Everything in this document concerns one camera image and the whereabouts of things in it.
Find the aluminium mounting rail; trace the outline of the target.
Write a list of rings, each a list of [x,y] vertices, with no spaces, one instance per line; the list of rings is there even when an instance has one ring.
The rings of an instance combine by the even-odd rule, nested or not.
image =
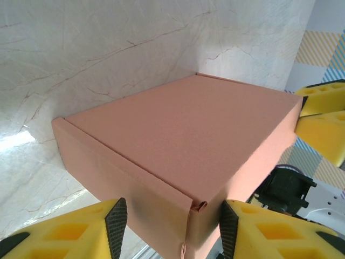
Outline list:
[[[146,244],[132,257],[132,259],[163,259],[163,257]]]

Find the salmon cardboard paper box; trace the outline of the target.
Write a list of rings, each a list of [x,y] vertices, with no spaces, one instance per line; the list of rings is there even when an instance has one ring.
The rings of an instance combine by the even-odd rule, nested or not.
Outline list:
[[[67,171],[165,259],[206,259],[224,200],[246,201],[296,140],[302,98],[195,75],[64,118]]]

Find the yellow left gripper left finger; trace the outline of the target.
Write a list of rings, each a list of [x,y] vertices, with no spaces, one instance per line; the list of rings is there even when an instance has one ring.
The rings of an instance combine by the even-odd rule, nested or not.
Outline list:
[[[110,199],[22,228],[0,241],[0,259],[120,259],[125,198]]]

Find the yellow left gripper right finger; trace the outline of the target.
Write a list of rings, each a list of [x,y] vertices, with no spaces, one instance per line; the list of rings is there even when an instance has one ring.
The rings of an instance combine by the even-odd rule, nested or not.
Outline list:
[[[345,259],[345,240],[328,227],[255,205],[225,200],[224,259]]]

